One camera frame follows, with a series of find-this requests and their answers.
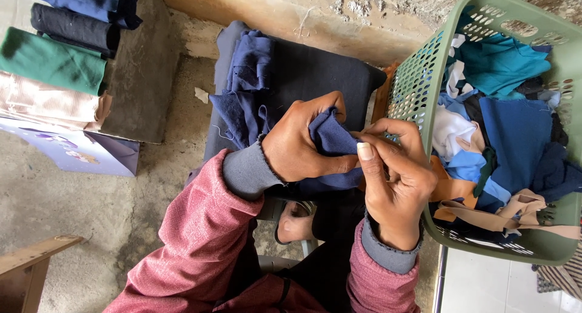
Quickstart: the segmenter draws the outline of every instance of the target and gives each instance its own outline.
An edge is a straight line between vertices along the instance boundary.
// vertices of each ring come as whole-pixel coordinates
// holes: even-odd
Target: sandal
[[[283,214],[283,211],[285,210],[285,207],[287,206],[287,203],[290,201],[286,201],[283,204],[283,208],[281,210],[281,214]],[[307,212],[307,216],[311,215],[314,213],[315,211],[315,207],[316,205],[313,204],[313,202],[310,201],[294,201],[295,203],[301,205],[301,207],[303,209],[305,209],[305,211]],[[281,219],[281,216],[279,215],[279,218],[277,219],[277,224],[275,225],[275,231],[273,232],[273,236],[275,237],[275,241],[279,244],[279,245],[289,245],[291,242],[281,242],[279,240],[279,235],[278,235],[278,230],[279,230],[279,220]]]

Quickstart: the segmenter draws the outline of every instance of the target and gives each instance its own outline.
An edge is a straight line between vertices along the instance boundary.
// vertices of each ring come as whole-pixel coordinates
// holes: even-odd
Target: gray cuff
[[[259,136],[253,145],[229,153],[222,163],[222,178],[228,190],[247,201],[259,198],[265,189],[283,182],[271,171],[265,160]]]
[[[364,217],[364,228],[362,229],[362,245],[369,257],[380,266],[394,273],[403,275],[410,272],[414,267],[416,255],[423,243],[422,226],[419,226],[419,228],[421,228],[420,239],[418,240],[416,248],[407,252],[399,251],[384,245],[378,240],[378,238],[376,238],[374,231],[378,230],[378,222],[376,222],[368,214],[368,211],[366,211],[366,216]]]

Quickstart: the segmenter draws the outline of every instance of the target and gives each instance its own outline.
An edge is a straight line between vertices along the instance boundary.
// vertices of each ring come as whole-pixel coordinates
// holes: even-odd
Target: white tile floor
[[[449,249],[442,313],[582,313],[582,302],[538,294],[531,264]]]

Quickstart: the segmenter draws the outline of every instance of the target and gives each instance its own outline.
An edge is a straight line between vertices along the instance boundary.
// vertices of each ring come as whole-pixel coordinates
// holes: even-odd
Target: green plastic basket
[[[386,116],[415,122],[420,129],[426,154],[430,155],[433,116],[440,83],[459,16],[467,5],[474,6],[469,12],[474,22],[463,29],[471,41],[480,41],[501,33],[531,45],[554,45],[548,56],[552,68],[542,77],[547,83],[546,88],[562,92],[557,112],[564,131],[570,137],[567,147],[569,158],[581,163],[582,115],[574,115],[572,112],[580,112],[582,108],[582,95],[576,96],[577,87],[582,87],[578,86],[582,80],[582,58],[576,57],[576,53],[582,50],[582,29],[522,0],[460,0],[450,13],[447,23],[396,70],[390,94],[392,101]],[[511,27],[516,25],[521,28],[515,32],[505,29],[516,30]],[[580,194],[573,193],[560,201],[549,203],[546,209],[538,212],[538,220],[542,225],[578,226],[581,199]],[[513,261],[561,265],[571,258],[578,244],[577,240],[541,230],[520,230],[523,235],[509,244],[476,241],[435,226],[428,205],[423,218],[429,235],[447,247]]]

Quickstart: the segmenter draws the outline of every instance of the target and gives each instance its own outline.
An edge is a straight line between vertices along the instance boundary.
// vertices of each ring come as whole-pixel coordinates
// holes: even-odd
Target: black pants
[[[316,205],[311,231],[315,238],[325,243],[294,267],[275,274],[301,285],[328,312],[351,312],[346,281],[351,271],[354,232],[364,217],[364,193],[354,190],[342,199],[319,201]],[[230,277],[226,300],[236,297],[263,276],[254,247],[253,230],[256,227],[257,221],[251,220],[247,242]]]

